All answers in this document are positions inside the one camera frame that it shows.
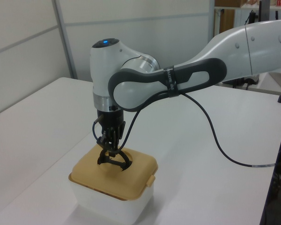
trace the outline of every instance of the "white container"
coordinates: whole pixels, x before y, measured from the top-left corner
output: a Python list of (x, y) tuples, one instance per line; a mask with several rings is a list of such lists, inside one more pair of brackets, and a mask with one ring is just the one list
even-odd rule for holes
[[(74, 166), (69, 175), (72, 190), (82, 207), (118, 223), (131, 225), (153, 195), (157, 162), (152, 156), (123, 148), (132, 161), (123, 171), (109, 163), (98, 165), (101, 150), (96, 145)], [(119, 154), (114, 160), (121, 161)]]
[(135, 223), (152, 197), (154, 186), (146, 188), (136, 200), (123, 201), (74, 182), (70, 181), (70, 183), (82, 207), (125, 225)]

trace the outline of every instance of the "yellow lid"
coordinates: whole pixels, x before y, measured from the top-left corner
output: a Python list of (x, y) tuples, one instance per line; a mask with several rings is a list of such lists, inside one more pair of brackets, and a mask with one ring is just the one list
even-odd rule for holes
[[(69, 179), (93, 190), (111, 195), (120, 200), (134, 200), (150, 187), (158, 165), (149, 155), (123, 148), (122, 151), (132, 161), (131, 166), (122, 171), (117, 165), (97, 161), (102, 148), (96, 145), (74, 166)], [(118, 154), (114, 160), (124, 162)]]

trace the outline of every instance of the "white wall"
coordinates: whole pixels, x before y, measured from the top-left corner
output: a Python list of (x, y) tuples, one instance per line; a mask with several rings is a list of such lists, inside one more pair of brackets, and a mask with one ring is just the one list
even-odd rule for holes
[(104, 38), (155, 57), (161, 67), (189, 60), (208, 43), (209, 0), (58, 0), (78, 79), (91, 81), (89, 51)]
[(52, 0), (0, 0), (0, 112), (70, 77)]

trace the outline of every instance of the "cable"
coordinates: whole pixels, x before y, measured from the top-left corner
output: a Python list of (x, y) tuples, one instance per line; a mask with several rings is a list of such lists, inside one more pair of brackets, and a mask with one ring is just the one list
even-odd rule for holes
[(249, 14), (249, 16), (248, 16), (248, 19), (247, 19), (247, 20), (245, 21), (245, 23), (244, 23), (245, 25), (247, 24), (249, 18), (250, 18), (250, 14)]
[(147, 106), (147, 103), (148, 103), (151, 99), (153, 99), (153, 98), (155, 98), (155, 97), (157, 97), (157, 96), (159, 96), (159, 95), (161, 95), (161, 94), (164, 94), (164, 93), (167, 93), (167, 91), (161, 91), (161, 92), (158, 92), (157, 94), (152, 95), (150, 98), (148, 98), (148, 99), (141, 105), (140, 109), (136, 112), (136, 114), (134, 115), (134, 117), (133, 117), (133, 119), (132, 119), (132, 121), (131, 121), (131, 124), (130, 124), (129, 129), (128, 129), (127, 134), (126, 134), (126, 137), (125, 137), (125, 139), (124, 139), (124, 141), (123, 141), (121, 147), (119, 148), (119, 150), (122, 150), (123, 147), (125, 146), (125, 144), (126, 144), (126, 142), (127, 142), (127, 140), (128, 140), (128, 137), (129, 137), (129, 135), (130, 135), (130, 132), (131, 132), (131, 130), (132, 130), (132, 127), (133, 127), (133, 125), (134, 125), (134, 122), (135, 122), (137, 116), (140, 114), (141, 110)]
[(98, 141), (97, 135), (96, 135), (96, 133), (95, 133), (95, 125), (96, 125), (96, 123), (94, 122), (94, 123), (93, 123), (93, 128), (92, 128), (92, 130), (93, 130), (93, 135), (94, 135), (96, 141)]
[(251, 85), (250, 80), (248, 81), (247, 87), (245, 88), (245, 90), (248, 90), (248, 87)]
[(217, 145), (217, 147), (219, 148), (219, 150), (221, 151), (221, 153), (228, 159), (230, 160), (231, 162), (235, 163), (235, 164), (238, 164), (238, 165), (242, 165), (242, 166), (246, 166), (246, 167), (272, 167), (272, 166), (281, 166), (281, 162), (280, 163), (272, 163), (272, 164), (264, 164), (264, 165), (250, 165), (250, 164), (245, 164), (245, 163), (240, 163), (240, 162), (237, 162), (236, 160), (234, 159), (231, 159), (224, 151), (223, 149), (221, 148), (218, 140), (217, 140), (217, 137), (216, 137), (216, 134), (215, 134), (215, 130), (214, 130), (214, 126), (212, 124), (212, 121), (208, 115), (208, 113), (206, 112), (206, 110), (200, 105), (199, 102), (197, 102), (195, 99), (193, 99), (192, 97), (186, 95), (185, 93), (183, 92), (179, 92), (181, 95), (183, 95), (184, 97), (190, 99), (191, 101), (193, 101), (202, 111), (203, 113), (205, 114), (205, 116), (207, 117), (208, 119), (208, 122), (210, 124), (210, 127), (211, 127), (211, 130), (212, 130), (212, 133), (214, 135), (214, 140), (215, 140), (215, 143)]
[[(134, 123), (135, 123), (135, 120), (136, 120), (136, 118), (138, 117), (138, 115), (140, 114), (141, 110), (147, 106), (148, 102), (150, 102), (151, 99), (153, 99), (153, 98), (155, 98), (155, 97), (158, 97), (159, 95), (164, 94), (164, 93), (167, 93), (167, 91), (161, 91), (161, 92), (158, 92), (158, 93), (152, 95), (150, 98), (148, 98), (148, 99), (141, 105), (141, 107), (140, 107), (139, 110), (136, 112), (136, 114), (134, 115), (134, 118), (133, 118), (132, 121), (131, 121), (131, 124), (130, 124), (129, 129), (128, 129), (127, 134), (126, 134), (126, 137), (125, 137), (125, 139), (124, 139), (124, 141), (123, 141), (121, 147), (119, 148), (119, 150), (122, 150), (123, 147), (125, 146), (125, 144), (126, 144), (126, 142), (127, 142), (127, 140), (128, 140), (128, 137), (129, 137), (129, 135), (130, 135), (130, 132), (131, 132), (131, 130), (132, 130), (132, 127), (133, 127), (133, 125), (134, 125)], [(208, 113), (206, 112), (206, 110), (203, 108), (203, 106), (201, 106), (199, 102), (197, 102), (195, 99), (193, 99), (193, 98), (190, 97), (189, 95), (186, 95), (184, 92), (179, 91), (179, 94), (180, 94), (180, 95), (183, 95), (184, 97), (186, 97), (186, 98), (188, 98), (189, 100), (193, 101), (193, 102), (203, 111), (203, 113), (205, 114), (205, 116), (206, 116), (207, 119), (208, 119), (209, 125), (210, 125), (211, 130), (212, 130), (212, 133), (213, 133), (213, 135), (214, 135), (214, 140), (215, 140), (215, 143), (216, 143), (218, 149), (220, 150), (220, 152), (221, 152), (229, 161), (231, 161), (231, 162), (233, 162), (233, 163), (235, 163), (235, 164), (238, 164), (238, 165), (242, 165), (242, 166), (246, 166), (246, 167), (254, 167), (254, 168), (281, 166), (281, 162), (280, 162), (280, 163), (272, 163), (272, 164), (264, 164), (264, 165), (250, 165), (250, 164), (245, 164), (245, 163), (237, 162), (236, 160), (230, 158), (230, 157), (223, 151), (223, 149), (221, 148), (221, 146), (220, 146), (220, 144), (219, 144), (219, 142), (218, 142), (218, 140), (217, 140), (217, 137), (216, 137), (216, 134), (215, 134), (215, 130), (214, 130), (214, 126), (213, 126), (213, 124), (212, 124), (212, 121), (211, 121), (211, 119), (210, 119)], [(97, 120), (95, 120), (94, 123), (93, 123), (93, 127), (92, 127), (93, 135), (94, 135), (94, 137), (96, 138), (96, 140), (97, 140), (98, 138), (97, 138), (97, 136), (96, 136), (96, 134), (95, 134), (95, 124), (96, 124), (99, 120), (101, 120), (101, 118), (102, 118), (102, 117), (99, 117)]]

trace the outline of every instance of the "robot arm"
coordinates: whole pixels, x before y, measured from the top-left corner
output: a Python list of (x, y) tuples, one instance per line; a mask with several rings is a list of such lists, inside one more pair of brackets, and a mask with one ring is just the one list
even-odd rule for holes
[(100, 123), (103, 136), (104, 132), (109, 136), (102, 147), (109, 143), (117, 148), (124, 129), (119, 125), (122, 110), (137, 111), (157, 93), (160, 95), (149, 104), (222, 81), (264, 72), (281, 73), (281, 20), (228, 30), (215, 36), (194, 58), (165, 69), (159, 69), (153, 57), (116, 39), (106, 39), (91, 49), (90, 66), (98, 116), (104, 114), (105, 122), (108, 118)]

